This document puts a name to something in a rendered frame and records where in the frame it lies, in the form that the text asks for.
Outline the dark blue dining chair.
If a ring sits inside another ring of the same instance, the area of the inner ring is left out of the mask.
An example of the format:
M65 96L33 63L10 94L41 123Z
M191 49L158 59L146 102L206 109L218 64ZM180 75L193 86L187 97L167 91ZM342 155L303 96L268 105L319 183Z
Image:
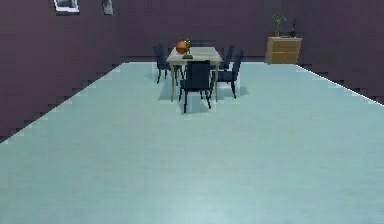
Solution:
M234 50L234 46L230 45L228 50L227 50L227 54L224 57L224 60L220 63L219 68L221 70L228 70L229 69L229 64L230 64L231 59L232 59L233 50Z
M161 71L164 70L165 72L171 70L170 65L166 62L165 56L164 56L164 49L161 44L157 44L153 46L154 49L154 55L156 58L157 68L158 68L158 78L157 81L160 81L161 77Z
M239 50L235 54L235 60L233 63L233 67L231 70L220 70L220 71L214 71L212 74L212 81L211 84L213 86L216 86L217 83L229 83L231 86L231 91L233 94L233 97L236 97L236 85L235 82L238 80L239 70L241 66L241 62L243 60L244 51Z
M187 112L187 96L189 92L199 92L202 99L210 103L210 61L188 61L186 66L186 77L180 81L179 96L184 96L183 112Z

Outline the pale wooden dining table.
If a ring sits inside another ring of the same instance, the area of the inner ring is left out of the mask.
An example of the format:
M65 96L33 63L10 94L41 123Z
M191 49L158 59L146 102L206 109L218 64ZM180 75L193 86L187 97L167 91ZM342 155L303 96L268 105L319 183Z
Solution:
M211 65L215 66L215 78L214 81L217 81L218 79L218 69L220 67L220 63L223 61L222 57L218 53L218 51L214 47L191 47L190 53L192 55L192 61L204 61L208 60ZM173 48L171 53L166 59L166 62L170 65L171 68L171 94L170 94L170 100L174 100L175 96L175 85L176 85L176 65L186 65L188 62L188 59L183 59L183 55L179 54L176 51L176 48Z

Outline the golden statuette on dark base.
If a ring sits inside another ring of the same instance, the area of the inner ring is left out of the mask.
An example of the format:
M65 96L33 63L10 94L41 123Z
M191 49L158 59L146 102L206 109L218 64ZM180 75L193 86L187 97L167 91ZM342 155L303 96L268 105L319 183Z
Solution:
M185 53L184 53L184 56L182 57L182 59L193 59L193 56L190 52L190 48L191 48L191 41L186 39L186 40L183 40L183 42L185 43Z

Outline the light wooden chest of drawers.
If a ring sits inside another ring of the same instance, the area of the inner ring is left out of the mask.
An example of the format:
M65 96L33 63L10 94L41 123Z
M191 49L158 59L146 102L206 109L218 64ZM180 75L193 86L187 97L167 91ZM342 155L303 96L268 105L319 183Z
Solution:
M269 37L265 54L267 64L296 64L301 38Z

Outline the green house plant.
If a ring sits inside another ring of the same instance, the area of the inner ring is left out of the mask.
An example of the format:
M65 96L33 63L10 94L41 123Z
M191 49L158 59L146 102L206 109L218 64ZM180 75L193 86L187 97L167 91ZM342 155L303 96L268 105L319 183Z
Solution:
M280 29L282 24L287 20L286 14L282 13L281 15L274 14L271 19L275 23L275 33L276 37L280 36Z

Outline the grey framed wall picture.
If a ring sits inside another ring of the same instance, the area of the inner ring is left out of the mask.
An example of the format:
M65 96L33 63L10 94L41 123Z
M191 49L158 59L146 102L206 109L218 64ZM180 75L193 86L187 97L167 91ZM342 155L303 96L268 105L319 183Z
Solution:
M105 15L114 14L112 0L102 0L102 5L103 5L103 13Z

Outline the white framed wall picture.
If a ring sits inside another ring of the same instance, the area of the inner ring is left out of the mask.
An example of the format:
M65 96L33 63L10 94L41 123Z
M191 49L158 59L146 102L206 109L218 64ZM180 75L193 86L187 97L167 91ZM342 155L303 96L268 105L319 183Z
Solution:
M78 0L53 0L57 12L78 13Z

